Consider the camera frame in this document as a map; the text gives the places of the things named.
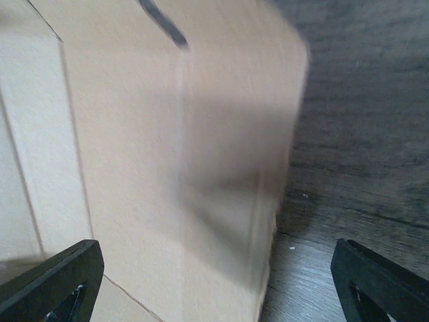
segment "brown cardboard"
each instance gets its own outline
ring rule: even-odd
[[[255,0],[31,0],[63,41],[105,274],[162,321],[256,321],[307,67]]]

